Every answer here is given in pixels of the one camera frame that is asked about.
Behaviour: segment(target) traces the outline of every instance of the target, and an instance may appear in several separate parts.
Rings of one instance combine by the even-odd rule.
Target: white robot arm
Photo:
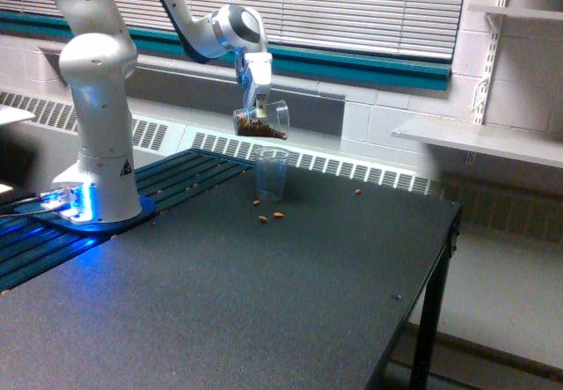
[[[243,108],[266,109],[272,83],[272,55],[262,18],[254,9],[234,4],[203,18],[192,16],[185,0],[160,0],[185,51],[198,63],[235,53],[237,81],[243,87]]]
[[[55,1],[75,34],[59,65],[72,91],[80,150],[77,163],[54,184],[81,189],[73,207],[59,214],[75,224],[130,219],[142,210],[125,93],[137,61],[135,44],[113,0]]]

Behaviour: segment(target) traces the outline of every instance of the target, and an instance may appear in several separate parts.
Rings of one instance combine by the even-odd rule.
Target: clear plastic cup
[[[289,109],[285,100],[267,104],[266,109],[241,108],[232,113],[235,133],[239,136],[275,137],[289,136]]]
[[[262,202],[278,202],[282,199],[290,155],[289,151],[275,147],[254,151],[256,193]]]

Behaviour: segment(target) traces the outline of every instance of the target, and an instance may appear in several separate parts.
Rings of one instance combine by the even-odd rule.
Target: table leg
[[[413,371],[411,372],[409,383],[410,390],[423,390],[426,388],[450,257],[451,252],[449,248],[446,248],[426,286],[416,350],[414,352]]]

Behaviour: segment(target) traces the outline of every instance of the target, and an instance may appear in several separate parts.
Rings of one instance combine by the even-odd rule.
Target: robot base
[[[70,232],[76,232],[80,234],[118,234],[128,229],[132,229],[136,225],[143,223],[144,221],[155,215],[157,207],[150,198],[139,195],[139,202],[141,203],[142,209],[137,216],[130,218],[129,220],[118,221],[116,223],[74,224],[54,212],[35,214],[31,215],[31,217],[36,218],[42,223],[50,224],[53,227],[58,227]],[[38,202],[27,203],[16,208],[16,211],[21,214],[38,210],[44,210],[44,208]]]

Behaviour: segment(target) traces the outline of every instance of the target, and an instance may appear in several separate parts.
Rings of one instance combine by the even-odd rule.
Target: window
[[[282,45],[449,61],[463,0],[187,0],[196,16],[248,5]],[[158,0],[116,0],[130,26],[173,30]],[[60,15],[53,0],[0,0],[0,9]]]

